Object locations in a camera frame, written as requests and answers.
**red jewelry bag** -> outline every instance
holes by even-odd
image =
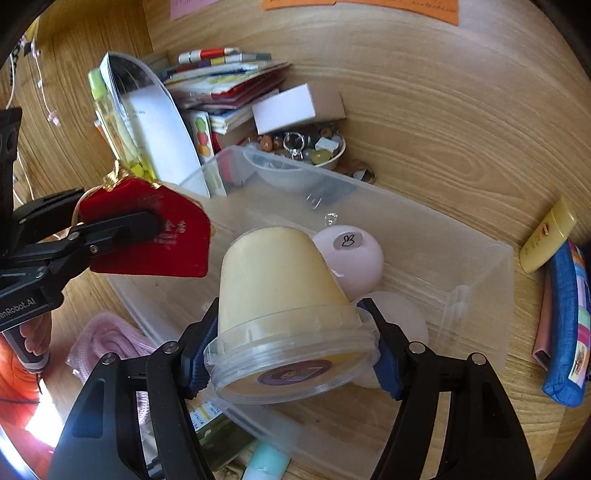
[[[130,245],[90,260],[97,273],[204,277],[212,227],[202,206],[158,183],[135,177],[115,163],[102,187],[91,189],[79,203],[80,220],[94,222],[150,210],[162,221],[150,242]]]

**light blue tube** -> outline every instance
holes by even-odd
[[[262,477],[280,479],[287,470],[290,460],[291,458],[269,444],[259,442],[244,473],[244,480]]]

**pink sticky note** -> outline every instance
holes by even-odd
[[[176,20],[191,12],[196,12],[219,0],[170,0],[170,20]]]

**green cap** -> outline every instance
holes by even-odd
[[[99,69],[91,70],[88,73],[88,83],[90,83],[90,91],[94,100],[98,100],[107,94],[107,85],[105,85]]]

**wooden table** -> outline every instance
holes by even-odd
[[[170,22],[168,0],[123,3],[58,0],[43,18],[41,62],[61,128],[45,121],[33,64],[21,61],[20,145],[37,193],[90,187],[109,169],[85,79],[107,49],[137,56],[168,50],[174,58],[198,47],[238,46],[292,61],[287,86],[330,82],[348,113],[349,155],[374,168],[379,186],[516,249],[566,194],[580,217],[573,239],[589,239],[591,85],[566,42],[527,0],[460,0],[459,27],[354,4],[262,12],[259,0],[223,0]],[[8,96],[6,78],[4,68],[0,99]],[[591,401],[565,410],[540,390],[544,372],[531,348],[541,291],[541,274],[526,275],[516,262],[502,380],[543,478],[570,446]],[[100,309],[126,316],[104,279],[86,272],[68,285],[54,314],[46,381],[64,417],[80,385],[63,360]],[[310,477],[296,466],[291,473]]]

